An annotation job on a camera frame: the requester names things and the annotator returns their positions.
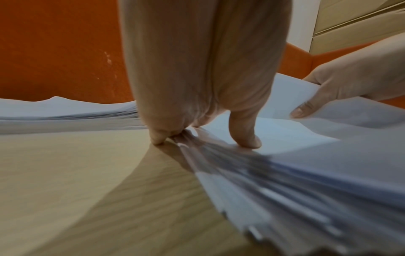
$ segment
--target white wall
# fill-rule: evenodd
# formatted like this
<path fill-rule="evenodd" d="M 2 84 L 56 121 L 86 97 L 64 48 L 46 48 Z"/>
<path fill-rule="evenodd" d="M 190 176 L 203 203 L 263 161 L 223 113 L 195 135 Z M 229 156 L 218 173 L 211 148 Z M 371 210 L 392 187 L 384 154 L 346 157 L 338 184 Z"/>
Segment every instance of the white wall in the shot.
<path fill-rule="evenodd" d="M 309 52 L 321 0 L 292 2 L 292 19 L 287 42 Z"/>

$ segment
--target wood grain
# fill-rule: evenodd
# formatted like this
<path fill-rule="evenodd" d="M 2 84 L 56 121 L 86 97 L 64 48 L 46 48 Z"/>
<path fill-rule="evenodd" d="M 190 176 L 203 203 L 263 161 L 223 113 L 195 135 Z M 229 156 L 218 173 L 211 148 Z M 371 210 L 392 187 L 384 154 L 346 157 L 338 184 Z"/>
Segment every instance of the wood grain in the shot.
<path fill-rule="evenodd" d="M 2 255 L 275 255 L 147 130 L 0 136 Z"/>

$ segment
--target human hand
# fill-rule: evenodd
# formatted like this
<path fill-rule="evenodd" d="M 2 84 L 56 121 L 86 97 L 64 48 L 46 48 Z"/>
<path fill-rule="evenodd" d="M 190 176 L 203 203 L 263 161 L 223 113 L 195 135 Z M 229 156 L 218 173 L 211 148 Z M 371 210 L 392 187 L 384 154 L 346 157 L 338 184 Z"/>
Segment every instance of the human hand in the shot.
<path fill-rule="evenodd" d="M 405 33 L 322 64 L 304 80 L 320 87 L 292 111 L 292 118 L 311 115 L 333 100 L 356 96 L 385 100 L 404 95 Z"/>
<path fill-rule="evenodd" d="M 130 85 L 153 144 L 230 110 L 229 132 L 258 148 L 257 114 L 284 51 L 291 0 L 120 0 Z"/>

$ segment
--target table surface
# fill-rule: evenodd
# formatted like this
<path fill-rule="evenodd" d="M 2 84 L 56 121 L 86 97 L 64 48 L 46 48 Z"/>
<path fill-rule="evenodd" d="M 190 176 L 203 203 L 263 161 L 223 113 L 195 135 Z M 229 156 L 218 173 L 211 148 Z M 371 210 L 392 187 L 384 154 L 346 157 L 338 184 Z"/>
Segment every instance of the table surface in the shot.
<path fill-rule="evenodd" d="M 219 214 L 147 130 L 0 136 L 3 256 L 276 255 Z"/>

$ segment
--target fingernail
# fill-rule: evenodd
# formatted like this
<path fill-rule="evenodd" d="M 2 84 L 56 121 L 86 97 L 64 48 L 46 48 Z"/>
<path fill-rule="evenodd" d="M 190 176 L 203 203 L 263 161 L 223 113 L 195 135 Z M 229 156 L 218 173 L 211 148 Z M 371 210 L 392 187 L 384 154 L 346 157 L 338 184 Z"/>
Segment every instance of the fingernail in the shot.
<path fill-rule="evenodd" d="M 296 108 L 291 112 L 290 116 L 292 118 L 300 118 L 302 116 L 302 114 L 303 114 L 302 109 Z"/>

